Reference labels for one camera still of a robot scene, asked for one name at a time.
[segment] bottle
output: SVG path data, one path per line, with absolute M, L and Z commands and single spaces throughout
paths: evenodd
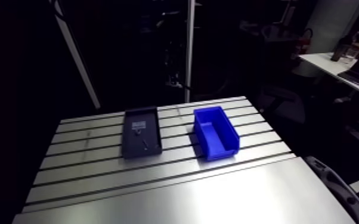
M 351 35 L 346 35 L 338 41 L 337 47 L 335 48 L 334 54 L 331 57 L 332 61 L 338 61 L 342 54 L 348 50 L 352 45 L 353 37 Z

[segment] metal table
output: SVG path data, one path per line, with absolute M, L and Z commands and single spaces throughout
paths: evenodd
M 241 150 L 205 162 L 193 110 L 217 105 Z M 159 107 L 163 153 L 135 160 L 123 115 L 62 120 L 13 223 L 353 223 L 245 97 Z

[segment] metal surface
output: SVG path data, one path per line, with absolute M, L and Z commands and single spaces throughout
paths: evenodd
M 240 135 L 241 150 L 205 162 L 193 133 L 193 110 L 221 106 Z M 145 191 L 294 158 L 244 97 L 158 108 L 163 153 L 124 160 L 121 113 L 67 119 L 58 127 L 23 211 L 50 209 Z
M 122 195 L 122 194 L 128 194 L 131 192 L 143 191 L 145 189 L 159 188 L 162 186 L 168 186 L 168 185 L 173 185 L 176 183 L 193 181 L 196 179 L 206 178 L 209 176 L 215 176 L 215 175 L 220 175 L 223 173 L 233 172 L 236 170 L 242 170 L 242 169 L 246 169 L 246 168 L 250 168 L 250 167 L 260 166 L 260 165 L 264 165 L 264 164 L 268 164 L 268 163 L 273 163 L 276 161 L 287 160 L 289 158 L 294 158 L 294 157 L 295 157 L 295 155 L 292 153 L 285 153 L 285 154 L 275 155 L 272 157 L 270 157 L 270 156 L 262 157 L 259 160 L 249 160 L 245 163 L 235 164 L 234 166 L 223 166 L 220 169 L 213 169 L 213 170 L 209 170 L 207 172 L 202 172 L 202 173 L 193 173 L 193 174 L 189 174 L 186 176 L 180 176 L 180 177 L 173 178 L 173 179 L 161 180 L 161 181 L 152 182 L 152 183 L 145 183 L 145 184 L 136 185 L 136 186 L 129 186 L 129 187 L 120 188 L 120 189 L 117 189 L 114 191 L 105 191 L 105 192 L 101 192 L 101 193 L 77 196 L 77 197 L 73 197 L 73 198 L 66 198 L 63 200 L 50 201 L 50 202 L 46 202 L 46 203 L 31 204 L 31 205 L 24 207 L 23 212 L 50 209 L 50 208 L 54 208 L 54 207 L 61 207 L 61 206 L 66 206 L 66 205 L 71 205 L 71 204 L 83 203 L 83 202 L 87 202 L 87 201 L 94 201 L 97 199 L 102 199 L 102 198 L 107 198 L 107 197 L 112 197 L 112 196 L 117 196 L 117 195 Z M 224 160 L 224 161 L 216 161 L 215 163 L 226 163 L 226 162 Z
M 214 106 L 221 106 L 223 109 L 230 109 L 230 108 L 239 108 L 245 106 L 251 106 L 252 104 L 244 99 L 239 101 L 229 101 L 229 102 L 216 102 L 213 104 L 206 103 L 203 105 L 195 105 L 192 107 L 181 107 L 175 108 L 170 110 L 159 110 L 158 115 L 159 118 L 165 117 L 176 117 L 182 115 L 191 115 L 193 114 L 193 110 L 197 108 L 203 107 L 214 107 Z M 97 120 L 85 120 L 82 122 L 73 122 L 73 123 L 63 123 L 60 124 L 56 130 L 57 133 L 60 132 L 72 132 L 75 130 L 84 130 L 84 129 L 93 129 L 96 127 L 106 127 L 106 126 L 113 126 L 113 125 L 122 125 L 124 121 L 124 116 L 114 116 L 114 117 L 104 117 Z
M 225 113 L 228 117 L 236 117 L 236 116 L 247 115 L 247 114 L 256 114 L 258 112 L 253 107 L 246 107 L 246 108 L 226 109 Z M 191 124 L 193 123 L 193 121 L 194 121 L 193 114 L 187 116 L 171 117 L 167 119 L 160 119 L 159 126 L 160 128 L 162 128 L 168 126 L 184 125 L 187 123 Z M 56 143 L 67 142 L 67 141 L 75 141 L 78 139 L 88 139 L 88 138 L 97 138 L 97 137 L 103 137 L 109 135 L 117 135 L 121 133 L 122 133 L 122 125 L 96 127 L 93 129 L 56 133 L 52 139 L 52 143 L 56 144 Z
M 271 138 L 268 138 L 267 141 L 271 142 L 273 140 Z M 60 169 L 45 170 L 45 171 L 40 171 L 37 174 L 34 184 L 63 181 L 63 180 L 74 179 L 79 177 L 92 176 L 101 173 L 118 172 L 120 170 L 133 169 L 136 167 L 152 166 L 152 165 L 163 164 L 171 161 L 177 161 L 177 160 L 180 161 L 190 158 L 196 158 L 200 156 L 198 152 L 200 152 L 199 146 L 195 146 L 195 148 L 184 147 L 184 148 L 179 148 L 177 150 L 167 150 L 157 157 L 139 158 L 134 161 L 125 161 L 123 158 L 120 158 L 115 160 L 107 160 L 107 161 L 87 163 L 77 166 L 70 166 Z
M 177 107 L 189 107 L 192 105 L 202 105 L 202 104 L 209 104 L 209 103 L 211 104 L 211 103 L 215 103 L 215 102 L 234 101 L 234 100 L 239 100 L 239 99 L 245 99 L 245 97 L 231 97 L 231 98 L 224 98 L 224 99 L 213 99 L 213 100 L 209 100 L 209 101 L 190 102 L 187 104 L 175 104 L 175 105 L 158 107 L 157 109 L 158 110 L 167 110 L 167 109 L 173 109 L 173 108 L 177 108 Z M 75 117 L 75 118 L 61 120 L 60 124 L 71 123 L 71 122 L 81 122 L 81 121 L 86 121 L 86 120 L 96 120 L 96 119 L 107 118 L 107 117 L 117 117 L 117 116 L 123 116 L 124 114 L 125 114 L 125 112 L 121 111 L 121 112 L 109 113 L 109 114 L 99 114 L 99 115 L 86 116 L 86 117 Z
M 88 203 L 18 214 L 13 221 L 27 223 L 354 222 L 304 161 L 291 158 Z
M 279 140 L 280 138 L 275 132 L 251 135 L 242 138 L 241 147 L 244 148 L 246 146 L 269 143 Z M 252 150 L 246 149 L 245 153 L 247 154 L 247 156 L 250 156 Z M 283 153 L 283 150 L 281 148 L 276 148 L 276 150 L 274 150 L 274 154 L 280 153 Z M 240 152 L 234 156 L 233 160 L 229 160 L 229 163 L 226 165 L 233 164 L 237 161 L 244 161 L 243 155 L 243 150 L 240 150 Z M 256 156 L 255 158 L 262 157 L 261 152 L 257 153 L 257 155 L 258 156 Z M 89 194 L 92 192 L 124 187 L 126 185 L 131 185 L 135 183 L 155 181 L 163 178 L 172 178 L 174 176 L 185 175 L 193 172 L 200 172 L 202 170 L 205 170 L 206 167 L 214 167 L 214 164 L 215 163 L 207 163 L 206 166 L 201 166 L 198 159 L 194 158 L 192 160 L 180 160 L 176 163 L 163 164 L 160 166 L 145 167 L 139 170 L 129 170 L 127 172 L 105 174 L 102 176 L 79 179 L 76 181 L 38 186 L 30 190 L 27 198 L 27 203 L 50 200 L 53 198 L 70 197 L 78 194 Z

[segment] white desk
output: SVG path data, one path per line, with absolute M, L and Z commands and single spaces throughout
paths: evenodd
M 193 110 L 221 106 L 240 136 L 206 162 Z M 124 160 L 124 112 L 62 120 L 13 224 L 353 223 L 245 97 L 158 108 L 161 155 Z
M 299 57 L 315 66 L 320 68 L 322 71 L 325 71 L 327 74 L 333 76 L 334 78 L 342 81 L 343 83 L 349 85 L 350 87 L 359 91 L 359 85 L 353 82 L 350 82 L 340 76 L 339 73 L 347 71 L 354 63 L 345 64 L 340 61 L 331 61 L 330 58 L 332 53 L 323 53 L 323 54 L 304 54 Z

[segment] red fire extinguisher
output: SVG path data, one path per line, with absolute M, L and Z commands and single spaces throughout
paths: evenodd
M 291 55 L 291 59 L 296 59 L 298 55 L 305 54 L 310 46 L 313 37 L 313 30 L 310 28 L 305 29 L 304 34 L 299 38 L 295 45 L 295 50 Z

